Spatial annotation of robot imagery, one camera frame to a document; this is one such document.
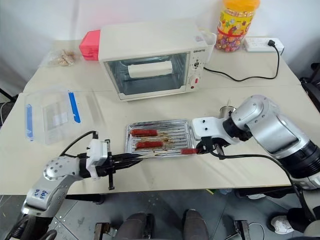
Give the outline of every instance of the orange jar lid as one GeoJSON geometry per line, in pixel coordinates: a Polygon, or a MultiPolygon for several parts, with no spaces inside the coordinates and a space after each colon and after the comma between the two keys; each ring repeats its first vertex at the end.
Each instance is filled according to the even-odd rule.
{"type": "Polygon", "coordinates": [[[260,5],[260,0],[223,0],[227,9],[242,13],[254,12],[260,5]]]}

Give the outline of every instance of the gray pants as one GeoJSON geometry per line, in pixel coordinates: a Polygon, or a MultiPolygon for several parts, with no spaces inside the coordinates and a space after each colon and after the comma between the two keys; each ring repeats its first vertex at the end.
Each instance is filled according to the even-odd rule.
{"type": "MultiPolygon", "coordinates": [[[[147,215],[136,213],[128,217],[116,233],[116,240],[142,239],[145,234],[147,215]]],[[[205,221],[200,213],[190,209],[186,211],[183,225],[184,240],[209,240],[205,221]]]]}

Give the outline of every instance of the pink container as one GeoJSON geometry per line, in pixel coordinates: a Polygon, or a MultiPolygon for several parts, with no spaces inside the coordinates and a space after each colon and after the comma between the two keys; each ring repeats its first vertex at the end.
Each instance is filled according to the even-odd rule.
{"type": "Polygon", "coordinates": [[[100,30],[88,31],[79,45],[85,60],[98,61],[100,30]]]}

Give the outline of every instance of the white wall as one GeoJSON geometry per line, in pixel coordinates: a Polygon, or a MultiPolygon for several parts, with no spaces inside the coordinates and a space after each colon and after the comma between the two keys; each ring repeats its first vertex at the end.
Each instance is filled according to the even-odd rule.
{"type": "MultiPolygon", "coordinates": [[[[28,81],[53,40],[81,39],[106,24],[184,17],[216,31],[221,2],[0,0],[0,54],[28,81]]],[[[285,46],[285,61],[298,76],[304,75],[312,61],[320,60],[319,11],[319,0],[261,0],[248,35],[278,37],[285,46]]]]}

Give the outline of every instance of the oven glass door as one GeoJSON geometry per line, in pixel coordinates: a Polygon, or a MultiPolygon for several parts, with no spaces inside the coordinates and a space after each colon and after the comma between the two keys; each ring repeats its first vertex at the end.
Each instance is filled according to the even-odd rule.
{"type": "Polygon", "coordinates": [[[105,62],[119,93],[125,95],[179,89],[186,85],[189,53],[105,62]]]}

